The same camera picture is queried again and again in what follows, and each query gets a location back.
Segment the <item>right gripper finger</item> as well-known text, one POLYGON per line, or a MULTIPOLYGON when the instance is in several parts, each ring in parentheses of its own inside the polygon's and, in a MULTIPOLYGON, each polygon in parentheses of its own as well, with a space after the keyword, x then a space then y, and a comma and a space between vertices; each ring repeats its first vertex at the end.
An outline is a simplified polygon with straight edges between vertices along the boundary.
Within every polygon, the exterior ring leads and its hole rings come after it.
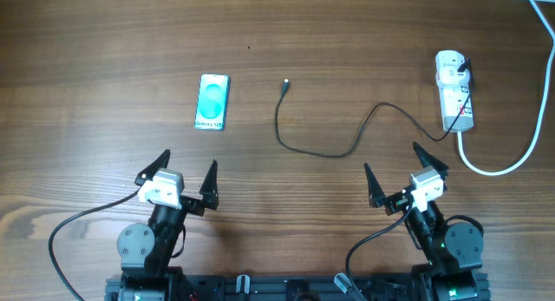
POLYGON ((448 170, 449 170, 449 166, 447 164, 435 158, 432 154, 427 152, 416 141, 413 142, 413 149, 423 167, 432 167, 438 172, 438 174, 443 180, 446 179, 446 177, 448 176, 448 170))
POLYGON ((387 197, 379 185, 379 182, 370 168, 369 163, 366 162, 363 166, 368 182, 369 204, 372 207, 381 207, 384 205, 387 197))

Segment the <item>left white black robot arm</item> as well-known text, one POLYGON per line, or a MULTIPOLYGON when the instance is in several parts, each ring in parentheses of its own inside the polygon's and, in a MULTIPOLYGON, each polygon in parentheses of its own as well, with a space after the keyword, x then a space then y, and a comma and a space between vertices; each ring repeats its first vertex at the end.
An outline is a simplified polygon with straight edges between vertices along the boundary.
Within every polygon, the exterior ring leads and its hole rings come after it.
POLYGON ((183 270, 169 262, 181 252, 175 251, 179 237, 186 236, 188 214, 203 216, 206 209, 219 205, 218 162, 213 161, 195 199, 185 196, 183 174, 167 168, 171 152, 165 150, 140 171, 135 184, 141 202, 153 204, 146 224, 126 227, 117 239, 121 256, 121 277, 109 282, 106 300, 197 300, 199 294, 186 279, 183 270))

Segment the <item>blue screen Galaxy smartphone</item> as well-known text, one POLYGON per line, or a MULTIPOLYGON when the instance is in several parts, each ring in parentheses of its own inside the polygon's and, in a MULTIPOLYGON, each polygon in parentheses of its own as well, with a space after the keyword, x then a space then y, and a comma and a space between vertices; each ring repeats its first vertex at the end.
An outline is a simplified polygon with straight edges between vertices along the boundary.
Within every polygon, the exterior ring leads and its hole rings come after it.
POLYGON ((203 74, 200 77, 195 129, 222 131, 225 128, 229 86, 228 75, 203 74))

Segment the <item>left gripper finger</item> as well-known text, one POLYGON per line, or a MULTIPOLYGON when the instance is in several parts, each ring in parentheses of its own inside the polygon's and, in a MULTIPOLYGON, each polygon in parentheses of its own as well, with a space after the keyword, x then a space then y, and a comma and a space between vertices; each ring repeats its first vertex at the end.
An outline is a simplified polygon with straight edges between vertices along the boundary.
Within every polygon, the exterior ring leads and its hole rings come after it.
POLYGON ((203 184, 199 190, 199 194, 202 196, 202 203, 204 207, 212 210, 216 210, 219 205, 217 173, 218 162, 216 160, 213 160, 203 181, 203 184))
POLYGON ((171 151, 166 149, 154 162, 140 171, 134 181, 137 186, 144 185, 148 180, 152 180, 155 174, 161 169, 166 168, 171 156, 171 151))

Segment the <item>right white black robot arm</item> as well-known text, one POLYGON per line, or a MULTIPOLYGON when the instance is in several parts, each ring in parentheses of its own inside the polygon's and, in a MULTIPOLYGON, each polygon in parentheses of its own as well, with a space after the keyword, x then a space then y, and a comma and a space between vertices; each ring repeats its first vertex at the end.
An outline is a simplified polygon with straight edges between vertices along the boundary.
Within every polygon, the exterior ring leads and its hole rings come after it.
POLYGON ((378 274, 362 289, 368 300, 489 300, 490 285, 482 267, 484 228, 465 215, 445 218, 436 200, 447 190, 449 167, 417 142, 413 149, 422 170, 409 175, 409 185, 385 195, 368 164, 364 170, 369 186, 369 203, 383 207, 386 214, 402 214, 402 222, 426 264, 409 273, 378 274))

